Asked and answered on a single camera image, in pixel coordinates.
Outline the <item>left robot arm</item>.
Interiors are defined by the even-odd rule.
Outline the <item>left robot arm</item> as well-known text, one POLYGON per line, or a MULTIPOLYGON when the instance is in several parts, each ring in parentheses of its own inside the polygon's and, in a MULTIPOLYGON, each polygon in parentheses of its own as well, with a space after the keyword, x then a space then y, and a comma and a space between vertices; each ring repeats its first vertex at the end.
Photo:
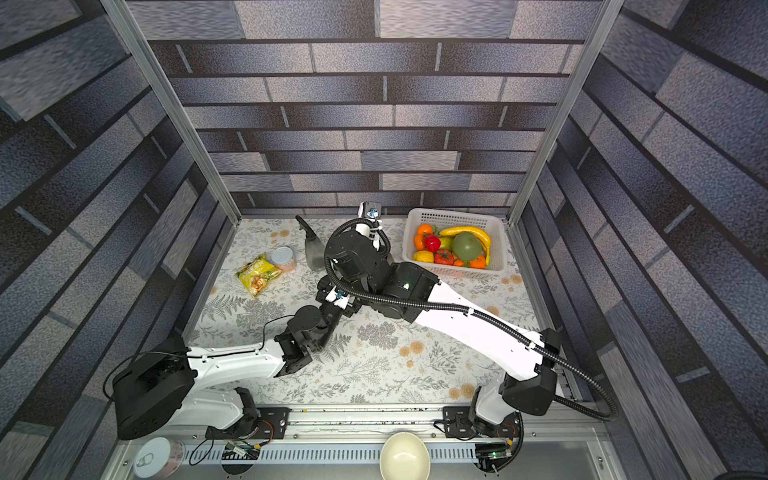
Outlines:
POLYGON ((219 385, 249 378, 292 375, 329 342, 341 317, 362 306, 354 297, 306 305, 272 339, 240 347, 189 347, 169 338, 138 356, 112 380, 117 436, 145 437, 166 425, 204 426, 208 439, 245 439, 262 415, 250 391, 219 385))

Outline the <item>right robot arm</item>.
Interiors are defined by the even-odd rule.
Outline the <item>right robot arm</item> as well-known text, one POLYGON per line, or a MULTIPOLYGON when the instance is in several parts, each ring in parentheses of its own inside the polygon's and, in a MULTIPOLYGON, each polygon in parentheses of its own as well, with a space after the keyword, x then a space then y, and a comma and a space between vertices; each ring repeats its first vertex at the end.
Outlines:
POLYGON ((389 245, 384 240, 374 246, 353 221, 342 225, 325 247, 328 279, 336 290, 385 317, 448 335, 503 369, 501 378, 478 387, 473 396, 470 418, 477 429, 501 425, 514 412, 544 415, 556 397, 558 334, 517 327, 473 304, 429 270, 413 262, 389 262, 389 245))

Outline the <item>grey spray bottle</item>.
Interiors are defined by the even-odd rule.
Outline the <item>grey spray bottle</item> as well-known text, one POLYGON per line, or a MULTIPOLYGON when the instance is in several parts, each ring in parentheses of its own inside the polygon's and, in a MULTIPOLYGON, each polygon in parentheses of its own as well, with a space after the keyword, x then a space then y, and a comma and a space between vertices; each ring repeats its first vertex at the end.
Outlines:
POLYGON ((304 246, 307 266, 315 272, 324 271, 325 244, 318 237, 314 236, 311 238, 307 237, 304 246))

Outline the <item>black spray nozzle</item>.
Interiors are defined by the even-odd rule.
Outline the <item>black spray nozzle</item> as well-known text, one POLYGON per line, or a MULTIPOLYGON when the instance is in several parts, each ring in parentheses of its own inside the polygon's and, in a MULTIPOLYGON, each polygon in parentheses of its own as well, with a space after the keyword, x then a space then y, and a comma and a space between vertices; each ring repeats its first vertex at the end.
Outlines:
POLYGON ((307 223, 307 221, 303 217, 301 217, 300 215, 296 215, 295 219, 299 223, 300 229, 305 232, 306 241, 313 242, 318 238, 317 233, 313 230, 313 228, 307 223))

